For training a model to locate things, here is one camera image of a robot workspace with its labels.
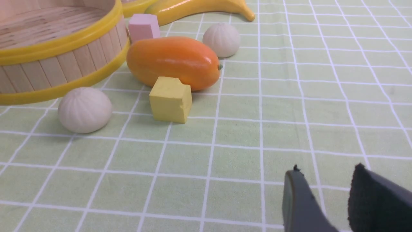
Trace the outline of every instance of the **yellow cube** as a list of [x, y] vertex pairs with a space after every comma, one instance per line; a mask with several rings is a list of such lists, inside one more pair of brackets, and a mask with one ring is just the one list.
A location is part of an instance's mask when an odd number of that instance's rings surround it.
[[192, 90], [178, 78], [161, 76], [149, 94], [149, 101], [155, 120], [186, 123], [192, 107]]

